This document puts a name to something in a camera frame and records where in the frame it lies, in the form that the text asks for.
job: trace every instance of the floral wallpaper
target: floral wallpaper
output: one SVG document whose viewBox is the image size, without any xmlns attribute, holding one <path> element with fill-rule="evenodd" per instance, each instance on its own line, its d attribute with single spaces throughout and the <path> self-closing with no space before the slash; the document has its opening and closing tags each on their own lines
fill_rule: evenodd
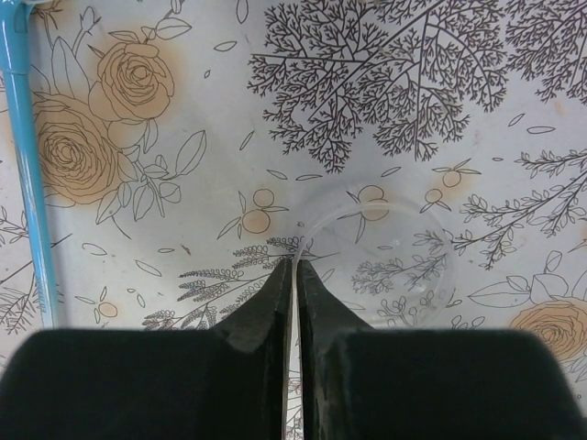
<svg viewBox="0 0 587 440">
<path fill-rule="evenodd" d="M 394 294 L 440 278 L 454 251 L 433 325 L 534 332 L 582 404 L 581 0 L 56 0 L 31 40 L 67 325 L 208 328 L 299 251 L 359 316 L 412 326 L 419 309 Z M 2 369 L 40 319 L 0 92 Z M 337 220 L 348 246 L 379 241 L 352 269 L 319 236 L 301 248 L 321 216 L 399 197 L 419 211 L 409 255 L 382 239 L 399 231 L 385 210 Z M 295 439 L 295 354 L 292 370 Z"/>
</svg>

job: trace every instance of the orange rose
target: orange rose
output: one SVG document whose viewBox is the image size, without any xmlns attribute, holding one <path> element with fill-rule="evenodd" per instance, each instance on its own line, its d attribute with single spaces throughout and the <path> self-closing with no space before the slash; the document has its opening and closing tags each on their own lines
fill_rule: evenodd
<svg viewBox="0 0 587 440">
<path fill-rule="evenodd" d="M 98 76 L 90 108 L 105 121 L 153 119 L 165 111 L 174 92 L 172 74 L 150 44 L 116 44 L 99 62 Z"/>
<path fill-rule="evenodd" d="M 512 327 L 536 334 L 562 362 L 587 347 L 587 302 L 575 298 L 543 302 L 522 311 Z"/>
<path fill-rule="evenodd" d="M 43 95 L 35 104 L 43 179 L 78 204 L 92 204 L 122 183 L 119 166 L 130 162 L 110 143 L 106 127 L 87 104 Z"/>
</svg>

